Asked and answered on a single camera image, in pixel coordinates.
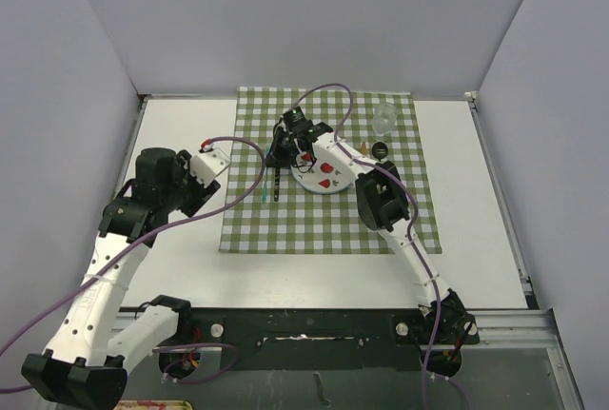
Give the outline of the green white checkered tablecloth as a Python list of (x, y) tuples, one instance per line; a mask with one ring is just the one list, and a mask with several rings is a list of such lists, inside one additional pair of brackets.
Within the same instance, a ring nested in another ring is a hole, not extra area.
[[(362, 142), (372, 146), (374, 108), (391, 103), (398, 109), (394, 130), (386, 137), (388, 159), (399, 170), (403, 183), (415, 197), (419, 218), (415, 231), (429, 254), (442, 253), (432, 194), (413, 98), (408, 92), (381, 93), (328, 88), (302, 98), (300, 88), (241, 87), (234, 134), (268, 150), (272, 129), (281, 113), (301, 101), (305, 115), (314, 122), (340, 125), (340, 135), (355, 149)], [(270, 198), (261, 202), (263, 182), (223, 218), (219, 249), (245, 254), (387, 254), (389, 248), (378, 233), (360, 220), (355, 190), (320, 195), (305, 191), (289, 170), (281, 170), (279, 202), (273, 201), (274, 170)]]

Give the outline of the silver fork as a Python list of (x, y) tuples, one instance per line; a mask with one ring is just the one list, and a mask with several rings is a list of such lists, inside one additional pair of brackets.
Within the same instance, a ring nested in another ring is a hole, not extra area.
[(273, 201), (279, 202), (281, 187), (281, 169), (279, 167), (274, 168), (274, 179), (273, 179)]

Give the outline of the iridescent rainbow fork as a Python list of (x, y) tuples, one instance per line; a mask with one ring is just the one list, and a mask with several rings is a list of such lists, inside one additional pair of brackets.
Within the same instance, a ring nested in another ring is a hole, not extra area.
[(271, 186), (270, 177), (271, 177), (271, 175), (272, 175), (272, 169), (270, 167), (267, 167), (265, 169), (265, 178), (263, 181), (263, 191), (262, 191), (262, 196), (261, 196), (261, 202), (263, 204), (267, 203), (270, 198), (270, 186)]

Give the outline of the white plate with strawberries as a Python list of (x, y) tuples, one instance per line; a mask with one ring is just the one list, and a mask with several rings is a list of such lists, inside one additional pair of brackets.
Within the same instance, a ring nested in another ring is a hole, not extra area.
[(290, 171), (301, 188), (314, 194), (337, 194), (352, 186), (338, 168), (305, 152), (296, 156)]

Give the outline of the black spoon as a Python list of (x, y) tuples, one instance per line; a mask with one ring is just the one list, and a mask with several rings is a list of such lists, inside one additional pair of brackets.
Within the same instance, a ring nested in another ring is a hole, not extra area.
[(384, 142), (376, 142), (371, 148), (372, 156), (381, 161), (388, 156), (388, 146)]

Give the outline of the clear drinking glass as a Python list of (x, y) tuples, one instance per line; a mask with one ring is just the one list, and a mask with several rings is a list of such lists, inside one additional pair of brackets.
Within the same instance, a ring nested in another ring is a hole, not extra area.
[(398, 109), (391, 103), (379, 103), (375, 106), (372, 118), (373, 136), (381, 140), (395, 128)]

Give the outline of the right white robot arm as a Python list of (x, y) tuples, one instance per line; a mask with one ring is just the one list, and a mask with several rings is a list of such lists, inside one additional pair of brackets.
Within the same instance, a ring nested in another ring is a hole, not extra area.
[(299, 107), (282, 114), (273, 128), (266, 163), (290, 169), (300, 187), (316, 194), (354, 187), (362, 223), (406, 262), (426, 336), (434, 342), (459, 344), (479, 339), (474, 316), (429, 261), (417, 237), (418, 208), (393, 163), (363, 156), (329, 125), (306, 119)]

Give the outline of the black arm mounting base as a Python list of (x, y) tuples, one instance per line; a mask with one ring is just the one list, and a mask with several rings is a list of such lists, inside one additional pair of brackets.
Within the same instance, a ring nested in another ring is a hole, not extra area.
[(190, 310), (163, 341), (159, 367), (182, 379), (218, 354), (227, 371), (385, 368), (455, 375), (462, 348), (480, 341), (473, 316), (444, 309)]

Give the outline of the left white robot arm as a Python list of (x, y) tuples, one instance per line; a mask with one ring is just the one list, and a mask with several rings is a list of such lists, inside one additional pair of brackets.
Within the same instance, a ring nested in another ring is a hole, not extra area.
[(45, 400), (82, 409), (112, 409), (133, 369), (162, 342), (190, 339), (190, 304), (175, 298), (153, 303), (118, 335), (111, 333), (129, 284), (153, 247), (154, 230), (171, 213), (193, 217), (219, 190), (230, 161), (219, 148), (190, 154), (169, 148), (141, 151), (133, 178), (104, 208), (94, 255), (55, 335), (30, 354), (22, 375)]

